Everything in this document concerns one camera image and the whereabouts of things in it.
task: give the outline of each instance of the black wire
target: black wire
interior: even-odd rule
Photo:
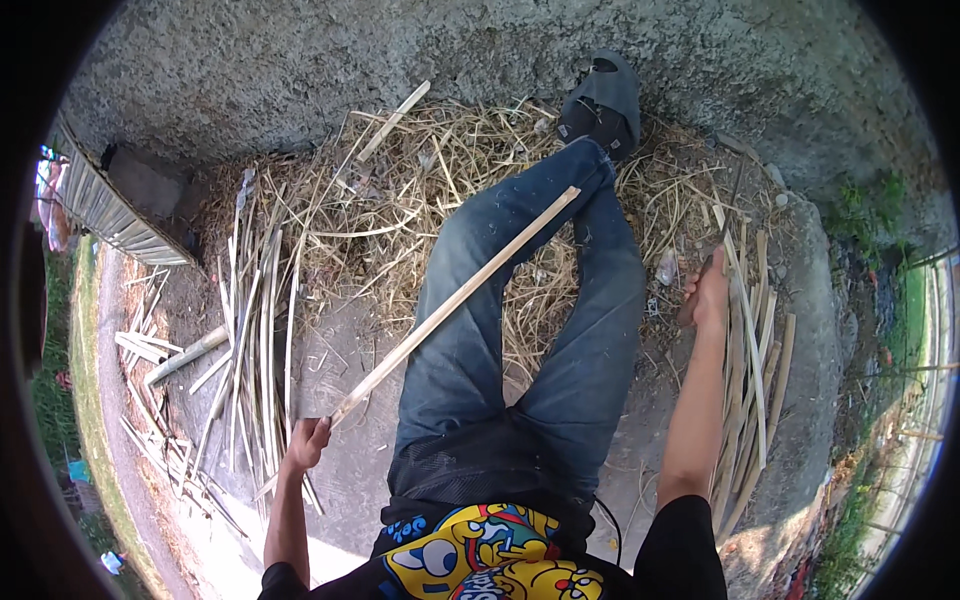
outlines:
[[[620,534],[620,523],[616,522],[616,517],[613,516],[613,513],[610,512],[610,509],[607,508],[607,505],[596,496],[593,495],[593,499],[596,500],[597,504],[600,505],[600,508],[603,509],[604,513],[607,513],[607,516],[613,522],[613,529],[616,530],[616,565],[620,566],[620,556],[623,554],[623,536]]]

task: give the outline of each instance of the hand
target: hand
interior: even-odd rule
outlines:
[[[717,246],[713,251],[713,264],[703,280],[700,280],[700,273],[694,273],[686,280],[684,300],[699,290],[697,306],[693,309],[693,322],[698,328],[705,325],[720,327],[727,317],[730,283],[723,275],[723,264],[723,246]]]
[[[291,438],[283,463],[306,473],[317,465],[321,451],[330,441],[330,417],[298,420]]]

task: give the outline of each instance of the cartoon character print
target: cartoon character print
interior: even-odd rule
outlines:
[[[415,598],[596,600],[603,578],[558,561],[560,523],[514,504],[458,509],[430,535],[384,555]]]

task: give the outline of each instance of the forearm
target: forearm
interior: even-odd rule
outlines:
[[[263,565],[289,563],[305,586],[310,586],[310,562],[306,549],[306,518],[300,489],[303,471],[280,462],[276,495],[263,547]]]
[[[723,357],[721,320],[697,327],[693,353],[666,435],[657,484],[657,508],[688,494],[709,500],[723,432]]]

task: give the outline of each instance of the jeans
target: jeans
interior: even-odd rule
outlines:
[[[562,466],[564,488],[587,500],[610,450],[633,376],[645,272],[613,192],[603,149],[583,137],[528,170],[466,200],[430,255],[417,325],[550,206],[568,186],[580,195],[410,354],[399,402],[396,453],[427,436],[502,419],[506,411]],[[503,400],[504,286],[568,219],[580,294],[540,373],[519,402]]]

